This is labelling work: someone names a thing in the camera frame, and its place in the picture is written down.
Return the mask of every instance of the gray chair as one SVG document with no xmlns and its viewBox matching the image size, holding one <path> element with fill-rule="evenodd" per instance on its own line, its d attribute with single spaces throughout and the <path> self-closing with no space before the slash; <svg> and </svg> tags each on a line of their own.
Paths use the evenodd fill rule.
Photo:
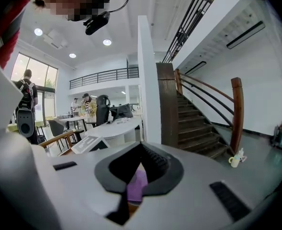
<svg viewBox="0 0 282 230">
<path fill-rule="evenodd" d="M 64 133 L 64 126 L 61 123 L 59 123 L 57 121 L 57 119 L 49 120 L 48 123 L 49 123 L 49 127 L 50 127 L 50 130 L 51 130 L 51 133 L 53 134 L 54 137 L 62 135 Z M 62 151 L 59 142 L 56 141 L 56 143 L 59 146 L 60 150 Z"/>
</svg>

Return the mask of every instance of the gray floor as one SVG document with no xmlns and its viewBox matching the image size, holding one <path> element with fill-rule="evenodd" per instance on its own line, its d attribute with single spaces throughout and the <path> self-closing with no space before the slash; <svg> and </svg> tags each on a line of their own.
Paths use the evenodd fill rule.
<svg viewBox="0 0 282 230">
<path fill-rule="evenodd" d="M 231 130 L 215 126 L 224 139 L 230 143 Z M 216 160 L 221 163 L 241 182 L 248 184 L 257 191 L 262 200 L 272 193 L 282 180 L 282 150 L 273 148 L 267 138 L 243 133 L 240 148 L 244 148 L 247 156 L 245 162 L 240 162 L 237 168 L 228 163 L 229 155 L 225 154 Z"/>
</svg>

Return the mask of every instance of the balcony railing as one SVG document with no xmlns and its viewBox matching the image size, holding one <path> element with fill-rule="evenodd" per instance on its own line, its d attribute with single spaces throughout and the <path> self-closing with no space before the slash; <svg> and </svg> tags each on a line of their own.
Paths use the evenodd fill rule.
<svg viewBox="0 0 282 230">
<path fill-rule="evenodd" d="M 119 79 L 134 79 L 138 77 L 139 77 L 138 67 L 114 69 L 109 71 L 97 72 L 81 78 L 73 79 L 69 81 L 69 88 L 74 89 L 81 86 L 99 83 L 99 82 L 113 81 Z"/>
<path fill-rule="evenodd" d="M 162 61 L 163 63 L 173 61 L 213 1 L 214 0 L 192 0 Z"/>
</svg>

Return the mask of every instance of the black backpack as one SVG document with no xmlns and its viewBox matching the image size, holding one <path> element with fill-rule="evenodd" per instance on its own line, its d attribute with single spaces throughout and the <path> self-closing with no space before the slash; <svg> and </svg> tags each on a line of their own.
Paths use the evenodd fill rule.
<svg viewBox="0 0 282 230">
<path fill-rule="evenodd" d="M 33 83 L 28 84 L 24 80 L 20 80 L 20 81 L 23 83 L 23 85 L 20 87 L 20 91 L 23 94 L 23 98 L 20 101 L 18 107 L 32 110 L 34 107 L 34 92 L 33 92 L 34 84 Z"/>
</svg>

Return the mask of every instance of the cup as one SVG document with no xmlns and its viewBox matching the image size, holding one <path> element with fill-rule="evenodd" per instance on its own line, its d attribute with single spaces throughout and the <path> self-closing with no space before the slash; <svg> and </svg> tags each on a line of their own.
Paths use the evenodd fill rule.
<svg viewBox="0 0 282 230">
<path fill-rule="evenodd" d="M 240 163 L 240 159 L 235 159 L 234 157 L 231 157 L 228 162 L 230 163 L 231 167 L 236 168 L 238 166 L 238 163 Z"/>
</svg>

